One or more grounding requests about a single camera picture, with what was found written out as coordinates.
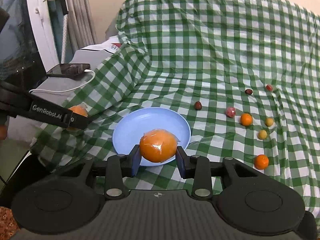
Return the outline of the white door frame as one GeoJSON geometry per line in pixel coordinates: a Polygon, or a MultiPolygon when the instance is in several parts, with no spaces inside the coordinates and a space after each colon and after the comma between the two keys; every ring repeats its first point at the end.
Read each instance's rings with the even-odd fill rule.
{"type": "Polygon", "coordinates": [[[30,23],[45,71],[59,63],[47,2],[27,0],[30,23]]]}

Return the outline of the red fruit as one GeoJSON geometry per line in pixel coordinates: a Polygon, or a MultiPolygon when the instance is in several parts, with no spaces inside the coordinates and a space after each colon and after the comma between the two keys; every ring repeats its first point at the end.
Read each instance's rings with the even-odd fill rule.
{"type": "Polygon", "coordinates": [[[266,89],[270,92],[273,91],[273,87],[270,84],[266,85],[266,89]]]}

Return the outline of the yellow-green small fruit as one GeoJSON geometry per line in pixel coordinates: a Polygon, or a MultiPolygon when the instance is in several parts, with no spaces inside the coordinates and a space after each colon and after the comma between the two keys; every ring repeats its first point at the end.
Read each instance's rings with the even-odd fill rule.
{"type": "Polygon", "coordinates": [[[258,138],[260,140],[265,140],[267,138],[267,132],[264,129],[260,130],[258,132],[258,138]]]}

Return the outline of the grey curtain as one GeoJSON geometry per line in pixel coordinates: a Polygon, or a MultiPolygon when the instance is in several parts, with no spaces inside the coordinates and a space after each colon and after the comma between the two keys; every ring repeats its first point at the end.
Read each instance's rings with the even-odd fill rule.
{"type": "Polygon", "coordinates": [[[68,35],[72,51],[97,42],[89,0],[66,0],[68,8],[68,35]]]}

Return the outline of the small orange mandarin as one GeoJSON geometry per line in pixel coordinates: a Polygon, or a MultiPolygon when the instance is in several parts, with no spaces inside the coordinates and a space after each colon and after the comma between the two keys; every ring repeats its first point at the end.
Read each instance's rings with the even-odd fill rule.
{"type": "Polygon", "coordinates": [[[241,115],[240,123],[243,126],[246,126],[246,127],[251,126],[252,122],[253,122],[253,118],[249,113],[244,113],[241,115]]]}

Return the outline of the pink lychee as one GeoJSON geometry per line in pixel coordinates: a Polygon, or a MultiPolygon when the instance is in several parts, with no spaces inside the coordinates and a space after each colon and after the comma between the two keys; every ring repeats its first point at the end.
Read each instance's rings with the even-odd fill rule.
{"type": "Polygon", "coordinates": [[[234,118],[236,116],[236,109],[234,107],[228,107],[226,109],[226,115],[229,118],[234,118]]]}

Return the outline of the dark red date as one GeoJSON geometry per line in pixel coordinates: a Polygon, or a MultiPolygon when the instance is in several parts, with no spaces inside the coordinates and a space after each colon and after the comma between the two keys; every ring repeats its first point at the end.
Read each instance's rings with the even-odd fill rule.
{"type": "Polygon", "coordinates": [[[246,93],[247,95],[252,95],[252,94],[253,94],[253,90],[251,90],[251,89],[246,89],[246,90],[245,90],[245,93],[246,93]]]}

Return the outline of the black smartphone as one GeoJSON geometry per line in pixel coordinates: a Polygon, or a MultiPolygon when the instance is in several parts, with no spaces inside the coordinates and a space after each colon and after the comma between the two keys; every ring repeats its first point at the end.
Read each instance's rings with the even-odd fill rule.
{"type": "Polygon", "coordinates": [[[53,67],[46,75],[48,77],[61,77],[77,80],[84,76],[85,70],[89,70],[90,68],[91,66],[88,63],[63,63],[53,67]]]}

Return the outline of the green checkered tablecloth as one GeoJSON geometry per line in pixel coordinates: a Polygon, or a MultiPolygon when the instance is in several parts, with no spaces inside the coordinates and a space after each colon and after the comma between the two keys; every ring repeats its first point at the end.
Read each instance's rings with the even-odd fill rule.
{"type": "Polygon", "coordinates": [[[116,29],[121,47],[64,103],[84,103],[92,122],[75,132],[42,125],[31,152],[43,164],[106,159],[123,117],[168,108],[191,127],[188,154],[249,166],[264,154],[265,174],[296,190],[319,217],[318,15],[285,0],[126,0],[116,29]],[[244,113],[251,126],[240,123],[244,113]]]}

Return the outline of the white printed cushion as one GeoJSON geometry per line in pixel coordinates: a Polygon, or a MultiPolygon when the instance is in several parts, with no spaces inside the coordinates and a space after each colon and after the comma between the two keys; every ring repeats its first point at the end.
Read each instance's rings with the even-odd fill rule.
{"type": "Polygon", "coordinates": [[[110,54],[114,54],[120,47],[121,43],[119,41],[119,38],[117,36],[110,36],[108,40],[106,40],[103,43],[100,44],[93,44],[86,46],[84,48],[81,48],[82,50],[90,50],[90,51],[102,51],[105,50],[106,52],[110,54]]]}

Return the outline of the light blue plate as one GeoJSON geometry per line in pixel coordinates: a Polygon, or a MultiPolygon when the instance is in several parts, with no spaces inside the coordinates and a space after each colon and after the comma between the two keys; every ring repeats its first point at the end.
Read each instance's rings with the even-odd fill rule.
{"type": "Polygon", "coordinates": [[[120,120],[112,134],[115,152],[128,155],[144,133],[154,129],[172,133],[183,149],[189,145],[191,129],[183,116],[170,109],[149,107],[136,110],[120,120]]]}

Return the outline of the large orange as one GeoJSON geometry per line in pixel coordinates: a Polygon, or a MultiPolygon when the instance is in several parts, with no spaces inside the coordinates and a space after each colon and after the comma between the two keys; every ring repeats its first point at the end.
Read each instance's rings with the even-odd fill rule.
{"type": "Polygon", "coordinates": [[[153,129],[144,133],[139,142],[141,156],[152,163],[163,163],[173,157],[178,138],[164,129],[153,129]]]}

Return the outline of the patterned orange rug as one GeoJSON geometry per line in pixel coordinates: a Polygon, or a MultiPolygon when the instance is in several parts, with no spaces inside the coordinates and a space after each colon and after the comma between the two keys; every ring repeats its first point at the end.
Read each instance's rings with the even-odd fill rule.
{"type": "Polygon", "coordinates": [[[0,207],[0,240],[10,239],[20,230],[13,217],[12,211],[6,207],[0,207]]]}

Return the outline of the yellow small fruit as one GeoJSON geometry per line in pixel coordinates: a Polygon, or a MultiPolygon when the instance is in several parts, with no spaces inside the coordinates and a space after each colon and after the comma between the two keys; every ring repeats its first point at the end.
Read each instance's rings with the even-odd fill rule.
{"type": "Polygon", "coordinates": [[[274,119],[273,119],[273,118],[267,118],[267,119],[265,120],[265,125],[266,125],[267,127],[271,127],[271,126],[273,126],[273,124],[274,124],[274,119]]]}

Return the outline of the dark red jujube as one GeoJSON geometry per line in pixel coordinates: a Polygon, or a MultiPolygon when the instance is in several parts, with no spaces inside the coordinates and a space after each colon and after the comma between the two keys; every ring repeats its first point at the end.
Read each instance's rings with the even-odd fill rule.
{"type": "Polygon", "coordinates": [[[195,102],[195,104],[194,104],[194,108],[195,108],[197,111],[199,111],[199,110],[202,109],[202,104],[201,104],[199,101],[197,101],[197,102],[195,102]]]}

